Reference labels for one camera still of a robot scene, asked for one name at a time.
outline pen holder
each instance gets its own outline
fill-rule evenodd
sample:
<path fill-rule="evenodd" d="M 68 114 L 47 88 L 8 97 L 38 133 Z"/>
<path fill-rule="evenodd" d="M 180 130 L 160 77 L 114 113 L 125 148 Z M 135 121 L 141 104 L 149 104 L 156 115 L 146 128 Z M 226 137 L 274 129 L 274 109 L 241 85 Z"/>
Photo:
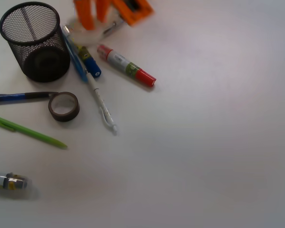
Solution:
<path fill-rule="evenodd" d="M 30 79 L 51 82 L 67 72 L 70 55 L 53 7 L 41 2 L 14 6 L 1 18 L 0 33 Z"/>

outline green pencil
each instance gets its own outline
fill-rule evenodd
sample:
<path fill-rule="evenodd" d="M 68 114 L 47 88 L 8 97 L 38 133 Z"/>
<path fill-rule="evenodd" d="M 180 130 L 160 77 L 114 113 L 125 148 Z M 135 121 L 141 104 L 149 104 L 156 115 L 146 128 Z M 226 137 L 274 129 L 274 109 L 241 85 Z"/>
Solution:
<path fill-rule="evenodd" d="M 8 120 L 2 119 L 2 118 L 0 118 L 0 127 L 5 128 L 5 129 L 12 131 L 12 132 L 15 132 L 15 131 L 21 132 L 21 133 L 26 134 L 28 136 L 31 136 L 35 139 L 39 139 L 41 141 L 44 141 L 46 143 L 49 143 L 51 145 L 54 145 L 54 146 L 57 146 L 60 148 L 67 148 L 67 145 L 65 145 L 64 143 L 62 143 L 56 139 L 53 139 L 53 138 L 48 137 L 44 134 L 35 132 L 29 128 L 23 127 L 21 125 L 18 125 L 16 123 L 13 123 L 11 121 L 8 121 Z"/>

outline white mechanical pencil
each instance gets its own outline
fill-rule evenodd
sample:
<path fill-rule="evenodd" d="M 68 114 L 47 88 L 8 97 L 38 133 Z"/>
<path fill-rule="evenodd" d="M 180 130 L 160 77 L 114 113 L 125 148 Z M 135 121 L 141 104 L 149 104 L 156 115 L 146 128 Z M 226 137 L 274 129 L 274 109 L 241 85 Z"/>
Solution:
<path fill-rule="evenodd" d="M 108 127 L 113 129 L 114 133 L 116 133 L 117 132 L 116 124 L 114 123 L 114 121 L 111 117 L 111 114 L 109 113 L 107 107 L 105 106 L 104 101 L 101 99 L 101 96 L 99 94 L 99 88 L 96 85 L 95 79 L 93 78 L 93 76 L 90 73 L 88 73 L 87 71 L 85 71 L 85 72 L 86 72 L 87 80 L 89 82 L 89 86 L 95 92 L 98 103 L 100 104 L 100 109 L 101 109 L 102 114 L 103 114 L 104 122 L 107 124 Z"/>

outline tape roll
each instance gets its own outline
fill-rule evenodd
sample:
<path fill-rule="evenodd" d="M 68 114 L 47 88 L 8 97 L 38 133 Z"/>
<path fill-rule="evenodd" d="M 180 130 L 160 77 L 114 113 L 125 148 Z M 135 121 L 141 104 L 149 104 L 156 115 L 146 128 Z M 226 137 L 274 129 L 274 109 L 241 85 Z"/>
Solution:
<path fill-rule="evenodd" d="M 55 120 L 67 122 L 73 120 L 78 115 L 80 107 L 74 94 L 62 92 L 50 99 L 48 109 Z"/>

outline pen clip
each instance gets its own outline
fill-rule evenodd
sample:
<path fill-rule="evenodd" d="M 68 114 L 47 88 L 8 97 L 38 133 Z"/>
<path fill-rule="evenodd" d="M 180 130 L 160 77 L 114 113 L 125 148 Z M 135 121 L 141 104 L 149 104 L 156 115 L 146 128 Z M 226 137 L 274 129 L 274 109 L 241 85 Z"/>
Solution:
<path fill-rule="evenodd" d="M 14 128 L 8 127 L 7 125 L 4 125 L 2 123 L 0 123 L 0 127 L 4 128 L 6 130 L 9 130 L 11 132 L 15 132 L 16 131 Z"/>
<path fill-rule="evenodd" d="M 106 120 L 104 110 L 103 110 L 101 107 L 99 107 L 99 110 L 101 111 L 101 114 L 102 114 L 102 117 L 103 117 L 103 120 L 104 120 L 105 124 L 106 124 L 108 127 L 112 127 L 112 125 L 110 125 L 110 124 L 108 123 L 108 121 Z"/>

